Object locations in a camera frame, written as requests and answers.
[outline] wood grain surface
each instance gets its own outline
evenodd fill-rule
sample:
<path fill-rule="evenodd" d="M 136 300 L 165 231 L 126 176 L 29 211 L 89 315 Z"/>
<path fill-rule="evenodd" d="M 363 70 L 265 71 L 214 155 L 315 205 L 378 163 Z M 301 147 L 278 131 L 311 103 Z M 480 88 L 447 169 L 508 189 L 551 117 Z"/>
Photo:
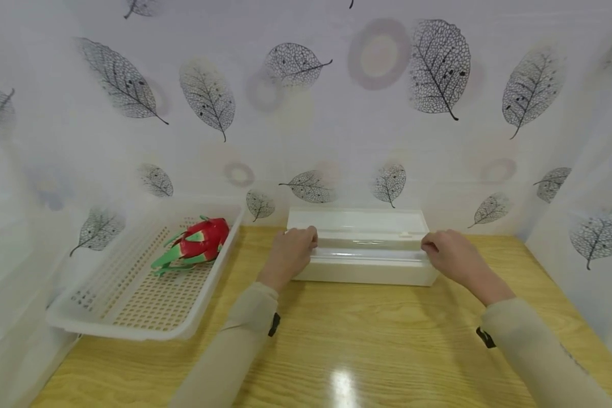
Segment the wood grain surface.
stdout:
<path fill-rule="evenodd" d="M 165 407 L 238 294 L 254 282 L 276 231 L 242 229 L 192 339 L 84 336 L 32 406 Z M 525 246 L 515 237 L 470 239 L 612 396 L 611 353 Z M 486 349 L 474 333 L 482 312 L 464 288 L 443 277 L 430 288 L 292 282 L 279 299 L 279 331 L 235 406 L 534 406 L 499 350 Z"/>

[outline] human hand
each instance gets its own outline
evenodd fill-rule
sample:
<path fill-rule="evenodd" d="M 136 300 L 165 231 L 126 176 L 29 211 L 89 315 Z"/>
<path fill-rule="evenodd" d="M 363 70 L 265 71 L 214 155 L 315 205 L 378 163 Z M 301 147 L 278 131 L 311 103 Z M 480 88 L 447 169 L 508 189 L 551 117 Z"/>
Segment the human hand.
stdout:
<path fill-rule="evenodd" d="M 468 239 L 453 230 L 430 232 L 422 250 L 447 278 L 469 289 L 485 306 L 515 297 L 508 285 L 491 270 Z"/>
<path fill-rule="evenodd" d="M 309 265 L 313 248 L 317 248 L 317 229 L 313 226 L 277 233 L 256 282 L 281 292 L 290 279 Z"/>

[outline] white box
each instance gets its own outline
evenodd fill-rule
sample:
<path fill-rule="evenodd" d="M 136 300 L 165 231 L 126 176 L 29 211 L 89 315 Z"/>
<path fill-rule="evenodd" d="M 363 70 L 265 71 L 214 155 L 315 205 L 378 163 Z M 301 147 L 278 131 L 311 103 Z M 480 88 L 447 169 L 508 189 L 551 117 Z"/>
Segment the white box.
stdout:
<path fill-rule="evenodd" d="M 290 209 L 288 228 L 309 225 L 319 246 L 296 280 L 431 286 L 439 275 L 420 248 L 421 211 Z"/>

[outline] beige sleeve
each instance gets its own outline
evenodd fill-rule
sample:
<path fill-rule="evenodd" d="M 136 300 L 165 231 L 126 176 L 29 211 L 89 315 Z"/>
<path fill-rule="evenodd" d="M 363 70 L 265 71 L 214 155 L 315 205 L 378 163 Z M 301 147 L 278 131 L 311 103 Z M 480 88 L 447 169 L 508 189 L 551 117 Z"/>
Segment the beige sleeve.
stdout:
<path fill-rule="evenodd" d="M 262 348 L 277 311 L 277 292 L 261 283 L 247 288 L 170 401 L 171 408 L 230 407 Z"/>
<path fill-rule="evenodd" d="M 491 336 L 538 407 L 612 407 L 612 399 L 524 300 L 488 306 L 481 330 Z"/>

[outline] black tag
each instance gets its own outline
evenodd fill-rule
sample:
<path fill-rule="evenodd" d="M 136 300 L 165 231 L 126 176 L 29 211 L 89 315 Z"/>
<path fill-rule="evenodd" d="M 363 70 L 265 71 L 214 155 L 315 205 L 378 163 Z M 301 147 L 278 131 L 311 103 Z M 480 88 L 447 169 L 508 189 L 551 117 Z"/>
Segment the black tag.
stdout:
<path fill-rule="evenodd" d="M 493 349 L 494 347 L 496 347 L 496 344 L 494 344 L 494 340 L 492 340 L 492 336 L 487 334 L 486 331 L 481 330 L 480 326 L 477 327 L 476 334 L 481 338 L 481 340 L 483 341 L 483 343 L 485 343 L 488 349 Z"/>
<path fill-rule="evenodd" d="M 281 322 L 281 316 L 279 313 L 274 314 L 274 318 L 272 319 L 272 327 L 269 328 L 268 336 L 273 336 L 277 332 L 277 327 L 279 327 L 279 322 Z"/>

